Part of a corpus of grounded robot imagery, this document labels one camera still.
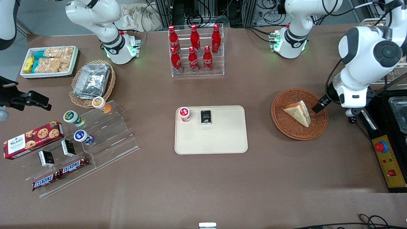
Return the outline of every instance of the yellow control box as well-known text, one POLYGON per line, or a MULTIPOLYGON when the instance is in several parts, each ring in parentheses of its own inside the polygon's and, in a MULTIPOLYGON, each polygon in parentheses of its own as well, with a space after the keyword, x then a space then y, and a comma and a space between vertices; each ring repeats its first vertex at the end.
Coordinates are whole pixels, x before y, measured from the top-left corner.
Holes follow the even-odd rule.
POLYGON ((389 188, 405 187, 406 182, 394 157, 387 135, 372 139, 374 150, 389 188))
POLYGON ((33 57, 28 57, 28 60, 24 64, 23 71, 25 73, 31 73, 35 59, 33 57))

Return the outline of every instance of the beige tray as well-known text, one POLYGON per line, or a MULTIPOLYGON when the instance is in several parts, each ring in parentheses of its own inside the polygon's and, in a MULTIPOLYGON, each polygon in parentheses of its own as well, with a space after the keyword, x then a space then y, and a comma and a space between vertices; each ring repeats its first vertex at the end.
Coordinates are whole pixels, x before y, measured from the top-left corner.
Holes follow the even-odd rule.
POLYGON ((235 154, 247 151, 245 109, 241 106, 188 107, 191 120, 175 113, 177 154, 235 154), (201 124, 201 110, 211 111, 210 125, 201 124))

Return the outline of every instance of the bottle cap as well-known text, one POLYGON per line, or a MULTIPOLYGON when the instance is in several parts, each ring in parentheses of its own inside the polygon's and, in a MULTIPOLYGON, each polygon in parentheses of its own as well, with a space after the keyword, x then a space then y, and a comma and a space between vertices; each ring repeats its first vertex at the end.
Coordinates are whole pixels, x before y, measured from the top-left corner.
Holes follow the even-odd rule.
POLYGON ((171 48, 171 54, 176 54, 177 53, 177 49, 176 48, 171 48))
POLYGON ((188 115, 189 115, 189 109, 186 108, 186 107, 182 107, 182 108, 179 110, 179 115, 180 115, 181 117, 188 117, 188 115))
POLYGON ((78 113, 73 110, 69 110, 65 112, 63 115, 63 120, 67 123, 73 123, 78 119, 78 113))
POLYGON ((95 97, 95 98, 92 100, 92 106, 93 106, 94 108, 96 108, 96 109, 102 108, 105 104, 106 104, 105 99, 104 99, 103 97, 100 97, 100 96, 95 97))
POLYGON ((88 133, 84 130, 77 130, 74 134, 75 141, 83 142, 88 137, 88 133))

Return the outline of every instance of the small black box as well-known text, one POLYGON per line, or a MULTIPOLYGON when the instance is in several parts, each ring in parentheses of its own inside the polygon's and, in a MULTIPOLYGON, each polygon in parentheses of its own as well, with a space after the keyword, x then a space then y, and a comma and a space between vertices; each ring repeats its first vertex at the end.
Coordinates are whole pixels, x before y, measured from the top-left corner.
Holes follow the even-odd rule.
POLYGON ((52 167, 55 165, 54 158, 51 152, 42 150, 38 152, 41 165, 44 167, 52 167))
POLYGON ((210 110, 201 110, 201 124, 202 125, 212 124, 210 119, 210 110))
POLYGON ((71 141, 62 140, 61 144, 62 144, 63 154, 65 154, 66 156, 75 156, 76 155, 74 144, 71 141))

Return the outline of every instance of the small bottle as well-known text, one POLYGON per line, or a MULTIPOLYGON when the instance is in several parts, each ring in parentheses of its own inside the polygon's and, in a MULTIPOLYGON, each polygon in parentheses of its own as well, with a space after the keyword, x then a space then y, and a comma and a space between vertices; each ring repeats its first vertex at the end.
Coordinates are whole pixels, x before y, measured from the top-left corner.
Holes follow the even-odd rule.
POLYGON ((65 112, 63 120, 67 123, 74 124, 76 127, 82 127, 85 124, 85 118, 82 118, 73 110, 65 112))
POLYGON ((212 33, 212 52, 218 53, 220 47, 221 47, 221 34, 219 33, 219 25, 215 24, 213 26, 212 33))
POLYGON ((181 120, 183 122, 188 122, 189 120, 191 120, 191 114, 189 112, 189 109, 186 107, 182 107, 179 110, 179 116, 181 117, 181 120))
POLYGON ((197 54, 195 53, 194 47, 189 47, 189 67, 191 68, 191 72, 197 73, 199 71, 199 65, 198 65, 198 57, 197 54))
POLYGON ((209 45, 205 46, 205 53, 203 54, 203 69, 208 73, 212 71, 212 54, 210 53, 209 45))
POLYGON ((92 106, 96 109, 101 110, 103 114, 109 113, 110 110, 112 109, 112 106, 110 106, 110 104, 107 104, 106 100, 100 96, 95 97, 92 100, 92 106))
POLYGON ((181 58, 177 54, 176 48, 171 48, 171 64, 174 67, 174 73, 180 74, 184 70, 181 64, 181 58))
POLYGON ((168 31, 170 31, 169 39, 171 48, 175 48, 177 50, 177 53, 180 54, 181 47, 179 46, 179 39, 178 35, 175 33, 174 26, 168 26, 168 31))
POLYGON ((77 130, 74 134, 74 139, 75 141, 83 142, 85 145, 91 145, 95 141, 95 137, 84 130, 77 130))
POLYGON ((191 46, 194 47, 196 53, 201 52, 201 39, 199 38, 199 34, 197 32, 197 25, 191 25, 191 46))

